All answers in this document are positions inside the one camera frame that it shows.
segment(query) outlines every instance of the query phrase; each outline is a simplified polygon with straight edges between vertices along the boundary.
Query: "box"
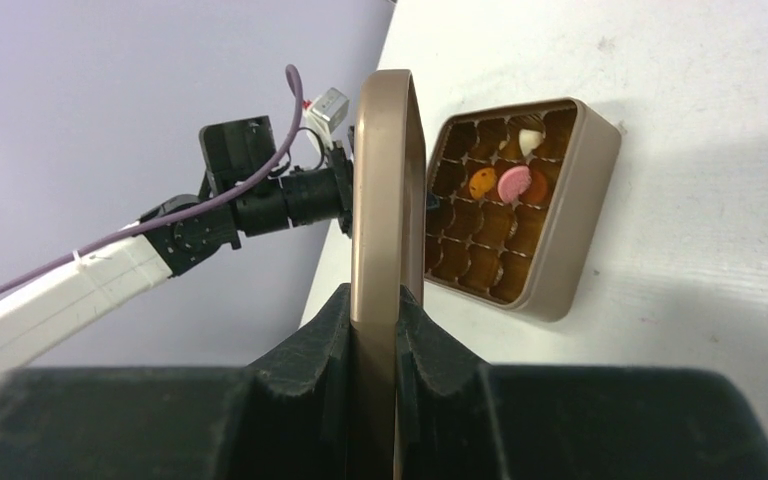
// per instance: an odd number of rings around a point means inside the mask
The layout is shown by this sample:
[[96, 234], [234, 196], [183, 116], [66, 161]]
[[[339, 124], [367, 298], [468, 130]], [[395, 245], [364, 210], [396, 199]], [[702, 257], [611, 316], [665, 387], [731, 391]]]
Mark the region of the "box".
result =
[[[543, 136], [527, 154], [521, 130]], [[440, 206], [426, 218], [426, 279], [498, 308], [562, 318], [575, 296], [620, 142], [613, 125], [575, 99], [447, 120], [429, 166], [428, 189]], [[476, 195], [474, 176], [495, 180], [522, 165], [531, 186], [512, 203], [504, 203], [495, 187]]]

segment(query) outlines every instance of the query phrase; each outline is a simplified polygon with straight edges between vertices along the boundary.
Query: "table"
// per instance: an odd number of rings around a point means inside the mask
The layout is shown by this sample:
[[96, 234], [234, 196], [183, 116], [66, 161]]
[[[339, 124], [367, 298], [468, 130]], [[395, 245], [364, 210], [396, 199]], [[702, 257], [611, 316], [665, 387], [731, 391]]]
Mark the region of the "table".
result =
[[[414, 72], [429, 155], [453, 114], [562, 96], [624, 135], [564, 319], [428, 285], [431, 318], [494, 363], [720, 372], [768, 432], [768, 2], [402, 0], [379, 68]], [[303, 322], [350, 251], [332, 225]]]

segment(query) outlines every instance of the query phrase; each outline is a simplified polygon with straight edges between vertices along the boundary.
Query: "white tabletop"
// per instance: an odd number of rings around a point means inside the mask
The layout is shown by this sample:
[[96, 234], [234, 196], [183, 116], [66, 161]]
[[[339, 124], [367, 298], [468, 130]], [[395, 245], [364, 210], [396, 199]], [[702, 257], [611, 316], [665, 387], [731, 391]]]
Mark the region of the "white tabletop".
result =
[[[401, 0], [379, 68], [414, 72], [429, 154], [453, 114], [562, 96], [624, 133], [567, 317], [428, 285], [431, 318], [491, 362], [720, 372], [768, 432], [768, 2]], [[332, 225], [304, 321], [350, 251]]]

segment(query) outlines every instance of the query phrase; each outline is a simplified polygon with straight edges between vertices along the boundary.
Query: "gray floor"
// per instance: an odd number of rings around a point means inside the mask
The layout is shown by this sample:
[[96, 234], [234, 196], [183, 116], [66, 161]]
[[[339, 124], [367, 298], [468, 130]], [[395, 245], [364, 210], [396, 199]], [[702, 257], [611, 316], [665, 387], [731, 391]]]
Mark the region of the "gray floor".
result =
[[[195, 193], [209, 123], [268, 114], [283, 138], [284, 80], [353, 98], [393, 5], [0, 1], [0, 282]], [[314, 162], [307, 142], [294, 149]], [[325, 225], [244, 240], [105, 317], [44, 365], [235, 365], [299, 322]]]

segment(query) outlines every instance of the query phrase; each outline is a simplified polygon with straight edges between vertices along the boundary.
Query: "pink object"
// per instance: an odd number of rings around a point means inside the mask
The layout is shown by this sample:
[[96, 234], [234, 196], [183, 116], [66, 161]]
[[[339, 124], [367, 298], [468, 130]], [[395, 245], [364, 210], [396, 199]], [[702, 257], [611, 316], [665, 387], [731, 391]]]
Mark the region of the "pink object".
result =
[[503, 173], [496, 189], [505, 203], [512, 203], [531, 186], [531, 172], [526, 166], [514, 167]]

